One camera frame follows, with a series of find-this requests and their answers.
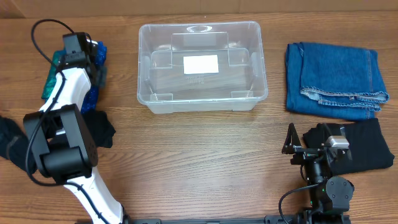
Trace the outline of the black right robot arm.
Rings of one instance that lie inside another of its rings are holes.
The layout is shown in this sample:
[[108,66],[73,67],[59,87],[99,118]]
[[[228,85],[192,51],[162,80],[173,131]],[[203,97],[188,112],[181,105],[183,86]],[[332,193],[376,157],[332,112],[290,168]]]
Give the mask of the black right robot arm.
[[[323,125],[324,142],[320,147],[304,148],[293,123],[289,124],[287,137],[282,147],[283,154],[291,154],[290,163],[300,166],[300,173],[306,186],[283,194],[278,208],[284,223],[350,223],[344,213],[349,210],[354,185],[345,178],[334,175],[332,163],[342,158],[350,158],[349,142],[345,136],[333,135],[329,127]],[[290,194],[307,190],[310,208],[304,208],[292,217],[282,211],[282,202]]]

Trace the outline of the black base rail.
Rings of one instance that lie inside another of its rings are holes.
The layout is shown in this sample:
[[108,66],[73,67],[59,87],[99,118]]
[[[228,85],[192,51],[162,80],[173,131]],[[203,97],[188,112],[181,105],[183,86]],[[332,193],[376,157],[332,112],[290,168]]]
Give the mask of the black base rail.
[[[286,215],[289,223],[342,223],[351,224],[349,215],[343,217],[322,217],[314,215],[312,221],[304,221],[299,215]],[[285,221],[280,215],[267,215],[264,218],[227,218],[227,219],[191,219],[191,220],[161,220],[158,218],[136,219],[127,218],[123,223],[131,224],[283,224]]]

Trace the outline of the dark navy knit garment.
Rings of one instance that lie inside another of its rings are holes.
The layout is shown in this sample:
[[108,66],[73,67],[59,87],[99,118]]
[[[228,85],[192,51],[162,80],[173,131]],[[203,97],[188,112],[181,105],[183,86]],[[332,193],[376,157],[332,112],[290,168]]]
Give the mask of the dark navy knit garment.
[[1,117],[1,157],[26,171],[25,159],[29,140],[15,121]]

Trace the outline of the white label in bin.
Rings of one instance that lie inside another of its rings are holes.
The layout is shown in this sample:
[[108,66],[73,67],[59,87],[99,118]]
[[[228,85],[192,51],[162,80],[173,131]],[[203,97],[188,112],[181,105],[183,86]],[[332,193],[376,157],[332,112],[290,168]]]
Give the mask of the white label in bin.
[[183,58],[183,72],[186,75],[218,73],[218,56],[217,55],[200,55],[189,56]]

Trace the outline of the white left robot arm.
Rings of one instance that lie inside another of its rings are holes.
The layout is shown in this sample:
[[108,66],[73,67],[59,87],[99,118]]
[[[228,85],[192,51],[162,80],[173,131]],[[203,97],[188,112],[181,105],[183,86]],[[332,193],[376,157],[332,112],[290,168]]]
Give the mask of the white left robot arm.
[[80,201],[93,223],[129,223],[100,176],[97,147],[81,114],[87,93],[101,78],[97,58],[106,54],[105,47],[84,32],[65,34],[63,43],[65,53],[56,65],[48,100],[24,117],[28,153],[44,177]]

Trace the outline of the folded black garment right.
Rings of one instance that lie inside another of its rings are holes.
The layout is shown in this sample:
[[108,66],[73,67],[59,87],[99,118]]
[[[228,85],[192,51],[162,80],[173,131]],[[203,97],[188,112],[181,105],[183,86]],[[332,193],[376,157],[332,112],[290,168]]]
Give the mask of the folded black garment right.
[[352,157],[332,162],[330,169],[333,175],[386,169],[393,165],[394,155],[388,148],[376,118],[350,124],[319,123],[303,134],[303,140],[307,147],[319,148],[331,135],[341,135],[348,140]]

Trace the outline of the small black cloth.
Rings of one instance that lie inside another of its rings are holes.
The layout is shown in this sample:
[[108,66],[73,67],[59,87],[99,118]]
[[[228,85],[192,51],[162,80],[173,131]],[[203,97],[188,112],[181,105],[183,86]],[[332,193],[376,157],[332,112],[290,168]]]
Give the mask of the small black cloth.
[[83,114],[83,119],[97,147],[112,148],[115,128],[108,120],[105,111],[89,110]]

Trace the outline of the blue green sequin garment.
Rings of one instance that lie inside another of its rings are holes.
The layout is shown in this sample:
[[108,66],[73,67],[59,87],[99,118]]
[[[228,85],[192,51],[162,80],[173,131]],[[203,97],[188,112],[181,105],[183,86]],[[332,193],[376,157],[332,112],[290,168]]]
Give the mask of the blue green sequin garment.
[[[93,49],[95,52],[97,52],[95,56],[95,67],[97,70],[98,66],[105,66],[104,63],[106,60],[107,47],[101,41],[93,41],[93,44]],[[41,95],[41,99],[44,101],[47,101],[49,99],[50,94],[56,84],[55,71],[56,68],[54,66],[51,66]],[[91,86],[89,92],[86,94],[83,100],[81,109],[82,114],[96,108],[96,104],[99,98],[99,92],[100,88],[98,88],[95,84]]]

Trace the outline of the folded blue denim jeans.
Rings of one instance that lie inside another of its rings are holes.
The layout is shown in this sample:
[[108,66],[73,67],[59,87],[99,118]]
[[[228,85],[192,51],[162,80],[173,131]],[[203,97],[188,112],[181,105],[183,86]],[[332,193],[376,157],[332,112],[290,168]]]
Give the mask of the folded blue denim jeans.
[[389,101],[373,49],[296,42],[285,51],[289,111],[346,120],[375,117]]

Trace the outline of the clear plastic storage bin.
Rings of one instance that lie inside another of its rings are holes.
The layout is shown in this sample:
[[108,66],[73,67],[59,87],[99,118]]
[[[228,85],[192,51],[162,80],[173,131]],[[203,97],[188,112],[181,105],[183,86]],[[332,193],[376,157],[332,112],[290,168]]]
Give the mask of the clear plastic storage bin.
[[[218,56],[218,73],[186,75],[183,58]],[[249,111],[268,96],[261,27],[254,21],[145,24],[137,99],[154,114]]]

